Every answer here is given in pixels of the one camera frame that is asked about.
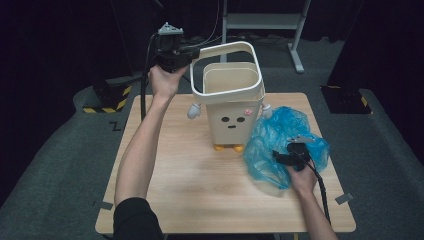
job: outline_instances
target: person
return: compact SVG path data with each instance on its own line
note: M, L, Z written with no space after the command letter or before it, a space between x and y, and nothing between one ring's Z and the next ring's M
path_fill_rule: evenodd
M333 240L338 239L336 233L318 205L318 201L313 193L317 178L309 167L297 172L293 167L287 166L292 181L292 187L302 206L303 217L306 229L312 240Z
M119 165L115 186L114 239L164 239L159 221L146 201L156 160L159 133L166 110L178 91L187 67L168 73L159 66L150 69L151 106L137 128ZM313 194L317 179L305 168L288 168L299 196L311 239L337 239Z

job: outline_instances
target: white shelf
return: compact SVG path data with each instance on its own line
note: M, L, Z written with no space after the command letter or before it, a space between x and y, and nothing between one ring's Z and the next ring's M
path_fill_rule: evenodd
M300 14L228 13L227 29L293 29L299 24Z
M227 0L224 0L222 14L222 43L227 41L227 29L288 29L296 30L293 43L288 44L293 64L298 73L305 72L297 45L305 24L311 0L305 0L303 10L298 14L260 14L260 13L228 13ZM227 55L221 55L221 62L227 62Z

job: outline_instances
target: black sleeve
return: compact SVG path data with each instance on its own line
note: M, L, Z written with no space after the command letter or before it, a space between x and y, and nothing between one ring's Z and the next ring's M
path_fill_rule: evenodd
M122 201L113 214L113 239L163 240L156 214L143 198Z

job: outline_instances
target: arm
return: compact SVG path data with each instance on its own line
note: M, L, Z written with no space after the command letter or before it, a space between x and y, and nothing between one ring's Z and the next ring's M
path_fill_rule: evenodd
M124 152L115 186L115 206L131 197L146 198L155 166L160 128L186 68L170 74L158 66L150 69L153 100L143 122Z
M293 167L288 166L287 170L289 171L293 188L299 197L306 228L311 239L338 239L313 193L317 182L314 172L309 167L305 167L302 171L296 172Z

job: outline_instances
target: blue plastic bag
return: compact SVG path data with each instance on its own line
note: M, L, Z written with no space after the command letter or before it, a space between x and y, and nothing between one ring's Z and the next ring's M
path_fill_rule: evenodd
M317 171L325 169L330 151L329 144L310 132L306 114L289 107L279 107L274 109L271 118L261 117L255 123L252 136L243 152L249 174L257 180L271 182L280 189L289 188L291 181L286 166L276 162L272 151L288 154L288 139L298 135L315 140L306 143L306 147Z

